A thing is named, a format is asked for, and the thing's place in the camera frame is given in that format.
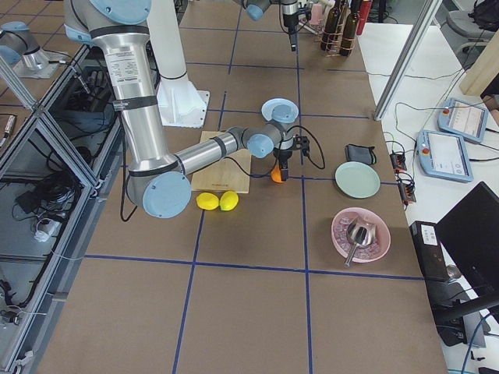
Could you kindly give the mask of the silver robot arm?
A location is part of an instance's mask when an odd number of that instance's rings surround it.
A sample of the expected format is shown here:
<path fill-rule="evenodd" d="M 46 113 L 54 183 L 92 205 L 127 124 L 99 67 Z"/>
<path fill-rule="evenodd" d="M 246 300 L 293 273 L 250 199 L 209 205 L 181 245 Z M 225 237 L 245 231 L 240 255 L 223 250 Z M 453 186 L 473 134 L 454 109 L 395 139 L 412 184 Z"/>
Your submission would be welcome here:
<path fill-rule="evenodd" d="M 125 193 L 149 215 L 170 218 L 191 197 L 189 175 L 241 149 L 273 155 L 280 166 L 297 150 L 299 110 L 286 99 L 267 101 L 261 129 L 232 127 L 187 149 L 168 149 L 165 125 L 203 123 L 208 94 L 189 81 L 171 1 L 67 1 L 67 36 L 99 47 L 122 116 L 132 162 Z"/>

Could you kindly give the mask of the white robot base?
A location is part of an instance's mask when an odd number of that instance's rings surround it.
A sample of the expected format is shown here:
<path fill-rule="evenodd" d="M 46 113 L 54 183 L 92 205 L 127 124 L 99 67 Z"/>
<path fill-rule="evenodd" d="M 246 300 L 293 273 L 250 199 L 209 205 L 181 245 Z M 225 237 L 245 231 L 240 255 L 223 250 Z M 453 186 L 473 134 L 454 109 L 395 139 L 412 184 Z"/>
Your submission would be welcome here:
<path fill-rule="evenodd" d="M 199 129 L 203 127 L 210 92 L 197 90 L 189 79 L 161 78 L 157 91 L 163 126 Z"/>

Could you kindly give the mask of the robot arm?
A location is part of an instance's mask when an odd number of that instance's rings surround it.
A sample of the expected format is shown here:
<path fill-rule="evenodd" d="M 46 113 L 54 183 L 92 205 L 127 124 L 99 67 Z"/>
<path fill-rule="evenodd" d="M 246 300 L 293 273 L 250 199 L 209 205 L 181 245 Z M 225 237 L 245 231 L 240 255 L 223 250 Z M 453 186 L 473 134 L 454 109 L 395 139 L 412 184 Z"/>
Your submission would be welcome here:
<path fill-rule="evenodd" d="M 281 28 L 285 34 L 288 35 L 290 48 L 292 52 L 297 51 L 298 47 L 298 24 L 299 24 L 299 14 L 300 7 L 297 1 L 272 1 L 272 0 L 248 0 L 248 1 L 236 1 L 240 4 L 243 9 L 246 10 L 246 14 L 253 21 L 261 19 L 264 13 L 272 6 L 279 6 L 279 20 L 281 23 Z"/>

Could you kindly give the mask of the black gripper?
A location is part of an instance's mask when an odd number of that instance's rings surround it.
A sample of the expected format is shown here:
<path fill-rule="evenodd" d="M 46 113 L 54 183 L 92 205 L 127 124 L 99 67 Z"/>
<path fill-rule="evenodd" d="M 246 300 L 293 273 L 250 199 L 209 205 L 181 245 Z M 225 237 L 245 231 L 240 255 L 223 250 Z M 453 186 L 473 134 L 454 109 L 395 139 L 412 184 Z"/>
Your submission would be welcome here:
<path fill-rule="evenodd" d="M 300 151 L 304 157 L 310 155 L 310 141 L 307 136 L 293 135 L 274 148 L 274 156 L 278 161 L 283 182 L 288 180 L 288 159 L 295 151 Z"/>
<path fill-rule="evenodd" d="M 281 14 L 286 33 L 288 34 L 291 51 L 297 49 L 296 27 L 299 23 L 299 6 L 297 2 L 283 2 Z"/>

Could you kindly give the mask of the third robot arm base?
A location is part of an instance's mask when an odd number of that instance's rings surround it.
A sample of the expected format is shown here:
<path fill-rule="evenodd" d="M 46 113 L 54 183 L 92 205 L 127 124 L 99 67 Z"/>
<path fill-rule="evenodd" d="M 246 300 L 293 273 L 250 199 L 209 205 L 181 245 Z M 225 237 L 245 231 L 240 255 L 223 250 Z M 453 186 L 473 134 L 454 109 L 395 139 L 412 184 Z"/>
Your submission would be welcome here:
<path fill-rule="evenodd" d="M 17 76 L 51 78 L 58 62 L 50 63 L 49 55 L 24 22 L 12 21 L 1 25 L 1 56 L 13 67 Z"/>

